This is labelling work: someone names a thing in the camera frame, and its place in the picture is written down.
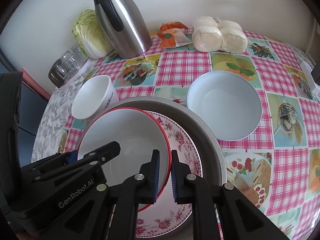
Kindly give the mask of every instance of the table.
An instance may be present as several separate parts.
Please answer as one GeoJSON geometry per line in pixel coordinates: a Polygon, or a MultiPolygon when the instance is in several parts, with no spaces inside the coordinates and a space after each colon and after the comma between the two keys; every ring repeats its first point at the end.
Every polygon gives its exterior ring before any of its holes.
{"type": "MultiPolygon", "coordinates": [[[[191,32],[186,30],[186,36],[190,38],[191,32]]],[[[202,53],[192,44],[162,49],[161,39],[153,36],[151,48],[135,59],[122,60],[110,53],[90,61],[81,74],[52,94],[38,129],[32,161],[75,149],[88,123],[74,119],[71,105],[82,84],[92,76],[109,75],[120,100],[157,96],[186,105],[188,87],[198,76],[215,70],[231,71],[255,87],[263,113],[258,128],[247,138],[219,141],[228,180],[290,239],[306,239],[320,212],[320,104],[308,90],[300,69],[300,63],[308,59],[299,49],[279,40],[245,34],[248,47],[241,55],[202,53]],[[128,75],[132,70],[136,75],[128,75]],[[295,121],[279,118],[286,111],[293,113],[295,121]]]]}

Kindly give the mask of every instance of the red rim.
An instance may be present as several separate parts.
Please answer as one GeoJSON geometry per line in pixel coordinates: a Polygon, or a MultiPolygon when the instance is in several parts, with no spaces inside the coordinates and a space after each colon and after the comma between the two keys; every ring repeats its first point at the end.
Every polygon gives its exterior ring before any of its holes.
{"type": "MultiPolygon", "coordinates": [[[[166,175],[166,177],[165,177],[164,184],[162,185],[161,190],[158,192],[158,195],[157,195],[157,197],[156,197],[156,199],[158,199],[158,197],[160,197],[161,193],[163,192],[165,185],[167,185],[167,182],[168,182],[168,179],[169,179],[169,176],[170,176],[170,171],[171,171],[171,150],[170,150],[169,140],[168,140],[168,138],[167,138],[167,136],[166,136],[166,134],[165,134],[165,132],[164,132],[161,124],[160,124],[160,123],[157,121],[157,119],[155,119],[151,114],[148,114],[148,113],[146,113],[145,111],[143,111],[143,110],[141,110],[141,109],[134,108],[134,107],[119,107],[119,108],[115,108],[115,109],[111,109],[111,110],[109,110],[109,111],[106,111],[106,112],[104,112],[103,114],[101,114],[101,115],[99,115],[98,117],[96,117],[96,118],[91,122],[91,124],[83,131],[83,135],[82,135],[82,137],[81,137],[81,140],[80,140],[80,142],[79,142],[79,146],[78,146],[77,150],[79,151],[79,148],[80,148],[80,146],[81,146],[82,140],[83,140],[85,134],[87,133],[87,131],[89,130],[89,128],[90,128],[100,117],[102,117],[103,115],[105,115],[105,114],[107,114],[107,113],[110,113],[110,112],[112,112],[112,111],[118,110],[118,109],[133,109],[133,110],[137,110],[137,111],[139,111],[139,112],[142,112],[142,113],[148,115],[148,116],[149,116],[153,121],[155,121],[155,123],[158,125],[158,127],[160,128],[160,130],[161,130],[161,132],[162,132],[162,134],[163,134],[163,136],[164,136],[164,138],[165,138],[165,141],[166,141],[166,143],[167,143],[167,148],[168,148],[168,160],[169,160],[169,161],[168,161],[167,175],[166,175]]],[[[145,207],[139,209],[138,212],[141,212],[141,211],[147,209],[147,208],[150,207],[150,206],[151,206],[151,204],[148,204],[148,205],[146,205],[145,207]]]]}

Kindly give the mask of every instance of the food picture on tablecloth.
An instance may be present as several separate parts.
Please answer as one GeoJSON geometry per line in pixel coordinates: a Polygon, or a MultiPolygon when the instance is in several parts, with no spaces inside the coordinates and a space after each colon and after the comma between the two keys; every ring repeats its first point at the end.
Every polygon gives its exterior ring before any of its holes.
{"type": "Polygon", "coordinates": [[[78,119],[74,119],[73,124],[72,124],[72,128],[75,129],[79,129],[79,130],[84,130],[89,124],[88,120],[78,120],[78,119]]]}
{"type": "Polygon", "coordinates": [[[290,209],[283,214],[277,214],[269,219],[284,233],[289,239],[292,238],[295,228],[298,225],[301,207],[290,209]]]}
{"type": "Polygon", "coordinates": [[[275,147],[307,146],[298,99],[267,93],[275,147]]]}
{"type": "Polygon", "coordinates": [[[62,132],[62,136],[60,139],[60,143],[59,143],[59,147],[58,147],[58,153],[64,153],[64,147],[66,145],[67,142],[67,138],[68,138],[68,134],[69,134],[69,130],[64,129],[62,132]]]}
{"type": "Polygon", "coordinates": [[[92,70],[90,70],[90,72],[86,75],[86,77],[84,78],[84,80],[82,81],[82,85],[84,83],[86,83],[90,78],[92,78],[92,76],[96,73],[96,71],[98,70],[99,68],[93,68],[92,70]]]}
{"type": "Polygon", "coordinates": [[[210,56],[213,70],[225,70],[235,73],[249,81],[253,87],[261,88],[257,71],[249,57],[214,52],[211,52],[210,56]]]}
{"type": "Polygon", "coordinates": [[[304,73],[302,71],[296,70],[295,68],[291,68],[289,66],[284,66],[284,67],[287,69],[290,76],[292,77],[292,80],[294,82],[294,85],[296,87],[299,97],[316,100],[316,97],[310,90],[310,87],[308,85],[308,82],[304,73]]]}
{"type": "Polygon", "coordinates": [[[281,43],[283,45],[288,45],[287,43],[281,41],[281,40],[278,40],[278,39],[275,39],[275,38],[270,38],[270,37],[267,37],[267,40],[268,41],[275,41],[275,42],[278,42],[278,43],[281,43]]]}
{"type": "MultiPolygon", "coordinates": [[[[184,34],[188,39],[192,40],[192,33],[185,33],[184,34]]],[[[166,52],[168,51],[196,51],[195,47],[193,46],[193,43],[188,45],[183,45],[181,47],[177,48],[166,48],[166,52]]]]}
{"type": "Polygon", "coordinates": [[[309,181],[306,199],[320,193],[320,150],[309,150],[309,181]]]}
{"type": "Polygon", "coordinates": [[[227,181],[232,183],[262,212],[268,205],[272,152],[223,153],[227,166],[227,181]]]}
{"type": "Polygon", "coordinates": [[[114,86],[153,85],[161,54],[129,59],[116,78],[114,86]]]}
{"type": "Polygon", "coordinates": [[[180,105],[187,106],[187,93],[190,86],[156,87],[153,96],[172,100],[180,105]]]}
{"type": "Polygon", "coordinates": [[[113,50],[107,54],[106,59],[104,60],[103,64],[117,62],[120,60],[123,60],[123,59],[120,58],[120,56],[118,55],[118,53],[115,50],[113,50]]]}
{"type": "Polygon", "coordinates": [[[266,58],[280,62],[269,43],[265,40],[248,38],[247,51],[250,56],[266,58]]]}

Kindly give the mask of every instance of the food package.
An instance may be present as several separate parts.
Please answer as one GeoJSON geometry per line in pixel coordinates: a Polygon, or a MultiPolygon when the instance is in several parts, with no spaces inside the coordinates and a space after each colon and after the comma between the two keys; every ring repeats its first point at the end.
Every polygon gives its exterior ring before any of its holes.
{"type": "Polygon", "coordinates": [[[170,29],[158,32],[157,35],[162,39],[160,48],[176,48],[192,43],[192,41],[184,35],[183,29],[170,29]]]}
{"type": "Polygon", "coordinates": [[[210,16],[201,16],[193,20],[193,29],[195,30],[201,25],[209,25],[218,28],[218,23],[210,16]]]}
{"type": "Polygon", "coordinates": [[[241,30],[231,27],[224,27],[221,29],[221,34],[221,50],[225,52],[241,54],[247,49],[248,39],[241,30]]]}
{"type": "Polygon", "coordinates": [[[170,29],[187,29],[188,27],[185,26],[182,22],[167,22],[163,23],[160,27],[161,32],[170,30],[170,29]]]}
{"type": "Polygon", "coordinates": [[[243,31],[241,26],[236,22],[232,22],[232,21],[228,21],[228,20],[224,20],[224,21],[219,22],[219,30],[222,30],[225,27],[232,27],[232,28],[236,28],[238,30],[243,31]]]}
{"type": "Polygon", "coordinates": [[[219,50],[222,45],[222,33],[214,26],[201,25],[192,34],[193,46],[201,52],[219,50]]]}

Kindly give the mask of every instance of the white bowl with red rim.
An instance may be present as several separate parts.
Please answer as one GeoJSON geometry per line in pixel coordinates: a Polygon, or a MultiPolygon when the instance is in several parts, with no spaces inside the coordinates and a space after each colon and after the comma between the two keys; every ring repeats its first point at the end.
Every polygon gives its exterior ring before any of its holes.
{"type": "MultiPolygon", "coordinates": [[[[102,166],[107,184],[114,186],[140,171],[143,163],[151,161],[154,149],[160,151],[157,198],[169,179],[171,151],[168,138],[159,122],[150,114],[136,108],[112,109],[97,116],[85,129],[78,143],[78,160],[109,142],[120,144],[120,154],[102,166]]],[[[139,211],[150,205],[140,204],[139,211]]]]}

